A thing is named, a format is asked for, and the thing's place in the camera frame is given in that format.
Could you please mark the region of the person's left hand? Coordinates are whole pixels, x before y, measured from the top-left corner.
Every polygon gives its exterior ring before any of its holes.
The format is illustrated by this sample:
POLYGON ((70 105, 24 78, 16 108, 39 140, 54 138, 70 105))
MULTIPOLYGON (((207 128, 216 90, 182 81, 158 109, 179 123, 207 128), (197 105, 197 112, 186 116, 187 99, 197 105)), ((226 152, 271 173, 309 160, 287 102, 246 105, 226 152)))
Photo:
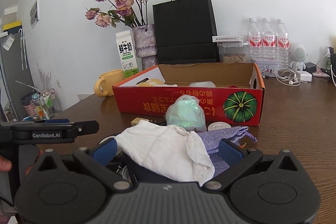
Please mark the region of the person's left hand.
MULTIPOLYGON (((42 155, 43 151, 39 151, 38 158, 42 155)), ((33 166, 29 166, 26 169, 26 174, 30 172, 30 170, 33 168, 33 166)), ((0 171, 1 172, 9 172, 12 169, 12 163, 11 161, 7 160, 3 156, 0 156, 0 171)))

